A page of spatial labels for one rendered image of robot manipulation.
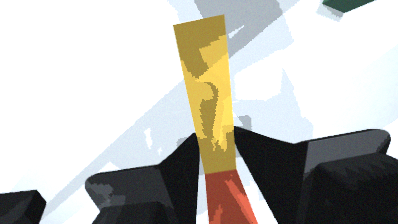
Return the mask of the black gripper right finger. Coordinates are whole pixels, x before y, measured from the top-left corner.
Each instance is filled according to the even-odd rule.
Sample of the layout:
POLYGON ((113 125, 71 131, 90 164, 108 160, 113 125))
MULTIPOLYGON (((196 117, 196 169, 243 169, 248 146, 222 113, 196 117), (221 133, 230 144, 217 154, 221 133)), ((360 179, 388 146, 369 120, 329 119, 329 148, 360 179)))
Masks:
POLYGON ((234 126, 238 152, 278 224, 304 224, 314 169, 323 162, 388 152, 390 132, 365 129, 292 143, 234 126))

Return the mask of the mint green block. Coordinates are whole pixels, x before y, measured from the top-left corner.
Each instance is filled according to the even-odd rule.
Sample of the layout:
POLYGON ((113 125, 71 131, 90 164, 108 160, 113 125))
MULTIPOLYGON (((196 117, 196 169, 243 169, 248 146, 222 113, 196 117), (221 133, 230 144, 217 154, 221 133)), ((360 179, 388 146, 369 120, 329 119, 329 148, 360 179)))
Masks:
POLYGON ((374 1, 375 0, 323 0, 322 4, 346 13, 374 1))

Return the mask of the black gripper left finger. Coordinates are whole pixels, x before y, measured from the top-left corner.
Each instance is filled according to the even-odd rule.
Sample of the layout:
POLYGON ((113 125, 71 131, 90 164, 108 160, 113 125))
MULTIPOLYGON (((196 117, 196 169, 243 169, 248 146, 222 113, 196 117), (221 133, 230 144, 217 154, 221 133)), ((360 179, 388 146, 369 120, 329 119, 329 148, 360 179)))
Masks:
POLYGON ((192 133, 162 162, 104 171, 84 187, 98 208, 161 202, 170 224, 196 224, 200 150, 192 133))

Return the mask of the yellow bar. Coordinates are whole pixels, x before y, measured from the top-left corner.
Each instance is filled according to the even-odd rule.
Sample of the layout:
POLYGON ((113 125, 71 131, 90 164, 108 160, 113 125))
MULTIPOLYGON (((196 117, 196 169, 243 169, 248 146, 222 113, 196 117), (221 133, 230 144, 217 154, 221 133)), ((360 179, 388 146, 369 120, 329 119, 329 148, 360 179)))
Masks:
POLYGON ((237 170, 224 14, 172 28, 205 173, 209 224, 258 224, 237 170))

